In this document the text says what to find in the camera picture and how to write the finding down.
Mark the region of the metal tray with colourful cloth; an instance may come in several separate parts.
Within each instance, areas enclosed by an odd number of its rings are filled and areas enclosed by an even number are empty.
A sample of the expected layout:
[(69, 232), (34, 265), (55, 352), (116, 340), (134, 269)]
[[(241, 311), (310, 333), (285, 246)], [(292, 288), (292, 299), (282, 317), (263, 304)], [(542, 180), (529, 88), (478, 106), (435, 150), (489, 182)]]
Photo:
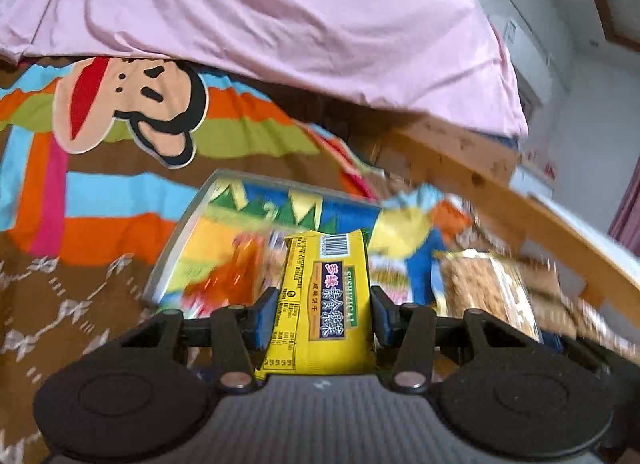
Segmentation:
[(268, 238), (280, 230), (286, 239), (310, 231), (332, 235), (360, 229), (369, 256), (402, 259), (409, 273), (411, 302), (428, 304), (434, 299), (433, 254), (446, 249), (450, 237), (436, 221), (437, 211), (445, 205), (462, 218), (469, 216), (459, 198), (429, 184), (375, 202), (291, 180), (217, 169), (180, 212), (142, 297), (158, 309), (176, 308), (197, 318), (181, 305), (184, 289), (227, 262), (234, 239), (242, 233)]

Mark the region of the orange snack packet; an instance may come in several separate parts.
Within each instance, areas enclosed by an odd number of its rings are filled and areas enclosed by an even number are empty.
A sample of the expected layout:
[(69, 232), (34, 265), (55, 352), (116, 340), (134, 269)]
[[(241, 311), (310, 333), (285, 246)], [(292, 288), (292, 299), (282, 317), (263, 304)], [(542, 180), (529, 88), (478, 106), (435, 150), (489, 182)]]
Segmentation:
[(265, 235), (242, 233), (234, 239), (233, 252), (227, 262), (214, 267), (202, 280), (186, 286), (182, 307), (195, 317), (208, 317), (219, 308), (252, 305), (262, 282), (266, 252)]

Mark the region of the yellow snack bar packet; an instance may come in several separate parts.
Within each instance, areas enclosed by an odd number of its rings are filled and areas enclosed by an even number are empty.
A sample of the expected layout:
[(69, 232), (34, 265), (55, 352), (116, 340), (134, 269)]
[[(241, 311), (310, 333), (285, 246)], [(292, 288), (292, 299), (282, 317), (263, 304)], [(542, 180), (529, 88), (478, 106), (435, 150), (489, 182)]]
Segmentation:
[(285, 239), (282, 289), (258, 380), (273, 374), (374, 370), (366, 237), (305, 232)]

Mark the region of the white wall air conditioner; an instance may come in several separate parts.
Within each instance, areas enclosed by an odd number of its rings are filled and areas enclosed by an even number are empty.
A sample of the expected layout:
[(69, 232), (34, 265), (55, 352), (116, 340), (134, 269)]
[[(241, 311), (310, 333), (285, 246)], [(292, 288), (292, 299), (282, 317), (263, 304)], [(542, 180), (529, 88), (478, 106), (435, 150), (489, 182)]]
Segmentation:
[(575, 50), (566, 25), (544, 19), (530, 28), (516, 15), (493, 13), (490, 22), (509, 48), (518, 87), (526, 100), (527, 121), (550, 124), (570, 91)]

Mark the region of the clear packet rice cracker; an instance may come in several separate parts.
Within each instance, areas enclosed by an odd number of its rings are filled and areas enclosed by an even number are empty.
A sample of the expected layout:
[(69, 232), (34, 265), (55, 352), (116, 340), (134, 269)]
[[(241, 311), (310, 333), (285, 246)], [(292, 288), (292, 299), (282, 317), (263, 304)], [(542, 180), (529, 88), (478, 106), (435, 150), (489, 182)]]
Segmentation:
[(432, 292), (441, 316), (462, 318), (465, 310), (480, 309), (542, 341), (521, 273), (512, 264), (477, 250), (438, 251), (434, 258)]

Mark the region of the white chest beside bed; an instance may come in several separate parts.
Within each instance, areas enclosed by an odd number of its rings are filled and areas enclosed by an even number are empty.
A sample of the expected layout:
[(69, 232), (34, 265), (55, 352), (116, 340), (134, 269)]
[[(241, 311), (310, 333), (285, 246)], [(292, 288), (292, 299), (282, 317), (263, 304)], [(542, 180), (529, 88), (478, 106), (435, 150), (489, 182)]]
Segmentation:
[(600, 230), (595, 229), (579, 216), (575, 215), (566, 207), (557, 203), (553, 199), (553, 184), (547, 176), (541, 174), (536, 167), (531, 167), (527, 163), (516, 165), (513, 175), (511, 176), (509, 187), (525, 195), (531, 197), (546, 209), (551, 211), (557, 217), (560, 217), (564, 223), (567, 223), (582, 237), (587, 239), (591, 244), (595, 245), (600, 251), (615, 253), (618, 256), (629, 256), (638, 261), (638, 256), (627, 250), (620, 243), (613, 240)]

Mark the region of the pink bed sheet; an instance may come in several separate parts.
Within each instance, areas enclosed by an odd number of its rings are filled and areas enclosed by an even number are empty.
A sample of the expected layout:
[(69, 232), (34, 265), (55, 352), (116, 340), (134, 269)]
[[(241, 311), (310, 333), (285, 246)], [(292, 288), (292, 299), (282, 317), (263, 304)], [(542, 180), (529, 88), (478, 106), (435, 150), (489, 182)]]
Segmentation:
[(1, 0), (1, 54), (188, 59), (490, 135), (528, 132), (478, 0)]

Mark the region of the brown monkey print duvet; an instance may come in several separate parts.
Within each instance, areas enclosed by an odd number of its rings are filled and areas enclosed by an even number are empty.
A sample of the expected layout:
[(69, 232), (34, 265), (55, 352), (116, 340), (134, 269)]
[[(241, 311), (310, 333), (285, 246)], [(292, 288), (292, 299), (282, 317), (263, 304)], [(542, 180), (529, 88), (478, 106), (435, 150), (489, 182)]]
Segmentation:
[(383, 202), (428, 184), (337, 102), (185, 60), (41, 58), (1, 72), (1, 458), (6, 463), (634, 463), (639, 347), (587, 283), (460, 195), (444, 252), (521, 273), (542, 341), (465, 310), (458, 366), (426, 392), (390, 368), (273, 374), (219, 392), (188, 318), (142, 297), (179, 214), (217, 169)]

